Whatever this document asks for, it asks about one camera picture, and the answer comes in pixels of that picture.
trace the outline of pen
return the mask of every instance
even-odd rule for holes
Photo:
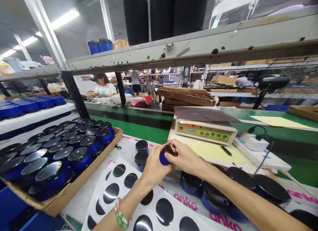
[[[230,151],[227,150],[226,147],[224,147],[223,145],[220,145],[220,146],[226,152],[227,155],[232,156],[232,153],[230,153]]]

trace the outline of hand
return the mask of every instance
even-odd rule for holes
[[[200,177],[208,163],[199,157],[188,145],[176,139],[167,142],[167,145],[171,144],[177,148],[178,156],[174,157],[169,153],[165,153],[167,160],[180,167],[186,173]]]
[[[164,166],[159,160],[160,151],[165,147],[166,144],[158,146],[154,145],[148,156],[145,169],[143,170],[142,176],[140,177],[141,182],[143,182],[146,189],[149,191],[158,185],[163,178],[171,171],[174,170],[175,166],[169,164]]]

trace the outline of white shelf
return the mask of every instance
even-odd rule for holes
[[[40,122],[44,119],[66,113],[75,109],[74,104],[66,103],[65,105],[56,106],[51,109],[41,110],[39,112],[25,114],[18,118],[5,119],[0,122],[0,134],[10,132],[32,123]]]

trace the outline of cardboard box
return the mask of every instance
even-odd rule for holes
[[[318,106],[289,106],[287,112],[318,122]]]
[[[113,150],[116,144],[123,136],[123,131],[120,128],[114,127],[115,139],[104,149],[104,151],[82,172],[82,174],[73,182],[68,183],[64,189],[53,196],[52,198],[39,202],[33,197],[29,196],[25,191],[20,189],[17,185],[12,184],[9,181],[4,181],[6,185],[23,201],[35,209],[41,210],[46,214],[55,217],[60,211],[67,205],[72,197],[79,191],[82,185],[89,179],[98,166],[104,161],[104,159]]]

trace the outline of beaded bracelet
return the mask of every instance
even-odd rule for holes
[[[121,210],[120,210],[120,206],[119,206],[119,202],[120,202],[120,198],[118,197],[117,200],[116,200],[116,203],[115,203],[115,216],[116,216],[116,219],[117,219],[117,222],[119,224],[119,226],[121,226],[123,229],[127,229],[129,227],[129,225],[131,224],[132,220],[127,220]]]

